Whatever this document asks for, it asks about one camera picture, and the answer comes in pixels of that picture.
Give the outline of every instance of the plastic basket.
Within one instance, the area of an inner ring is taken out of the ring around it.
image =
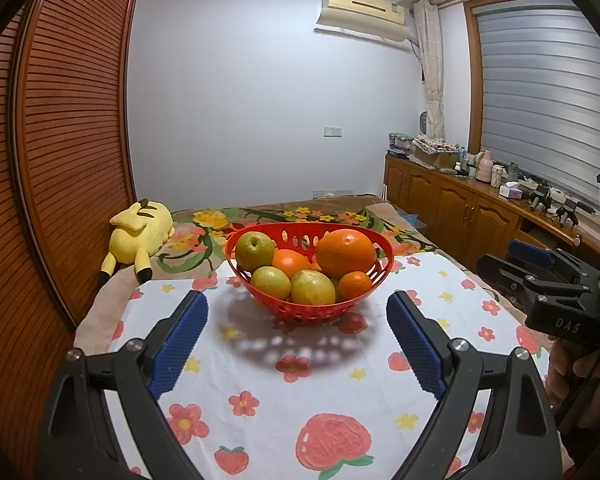
[[[238,268],[235,262],[235,244],[243,234],[250,231],[259,231],[264,233],[276,242],[279,249],[293,249],[301,254],[304,254],[307,258],[309,258],[309,261],[311,261],[320,238],[329,232],[339,229],[353,229],[355,231],[364,233],[371,240],[376,250],[381,249],[384,251],[384,254],[386,254],[386,264],[384,267],[382,267],[379,260],[376,260],[376,264],[368,272],[368,275],[374,284],[372,289],[366,294],[355,298],[354,300],[322,306],[300,305],[289,303],[288,301],[278,300],[277,298],[269,296],[268,294],[264,294],[253,288],[250,284],[250,273]],[[241,229],[240,231],[233,233],[227,240],[226,245],[224,246],[224,256],[235,272],[235,275],[242,280],[244,286],[254,298],[269,307],[269,309],[280,319],[283,319],[286,322],[302,324],[305,326],[316,325],[336,319],[344,314],[347,310],[352,309],[359,301],[364,300],[369,294],[378,288],[378,285],[380,285],[380,283],[382,283],[389,275],[389,272],[391,272],[391,268],[394,264],[394,250],[391,246],[391,243],[381,234],[376,233],[371,229],[365,229],[362,227],[328,224],[322,222],[275,222],[269,224],[258,224],[253,227]]]

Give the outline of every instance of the louvered door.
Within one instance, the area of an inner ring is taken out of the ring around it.
[[[7,104],[22,14],[0,37],[0,447],[31,478],[42,409],[73,327],[30,250],[10,171]]]
[[[36,0],[16,90],[16,148],[38,250],[79,322],[96,294],[107,220],[134,191],[126,49],[135,0]]]

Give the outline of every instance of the wooden window frame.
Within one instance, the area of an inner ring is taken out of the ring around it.
[[[475,7],[515,0],[468,0],[464,3],[464,16],[469,37],[469,60],[471,65],[471,120],[469,122],[469,153],[479,153],[482,147],[482,115],[484,113],[484,81],[482,74],[482,46]]]

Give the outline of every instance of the metal screw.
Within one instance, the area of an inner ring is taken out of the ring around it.
[[[77,361],[80,357],[82,357],[82,350],[79,348],[71,348],[71,350],[66,353],[67,361]]]
[[[454,339],[451,342],[451,346],[456,350],[456,352],[466,352],[469,349],[469,343],[464,339]]]
[[[142,350],[142,346],[144,346],[144,341],[142,339],[130,339],[126,342],[125,347],[130,352],[139,352]]]
[[[529,359],[529,350],[527,350],[526,348],[522,348],[519,346],[514,350],[514,354],[518,359],[522,359],[523,361]]]

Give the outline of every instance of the white floral tablecloth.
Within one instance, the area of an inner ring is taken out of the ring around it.
[[[435,406],[423,392],[386,322],[386,300],[406,290],[450,337],[509,354],[525,346],[544,377],[548,353],[510,314],[446,258],[397,258],[370,297],[330,326],[285,326],[255,300],[225,262],[211,278],[151,281],[130,298],[110,350],[144,338],[184,295],[204,292],[209,318],[172,392],[158,402],[206,480],[390,479]],[[112,423],[132,471],[150,478],[115,393]],[[478,438],[488,392],[451,470]]]

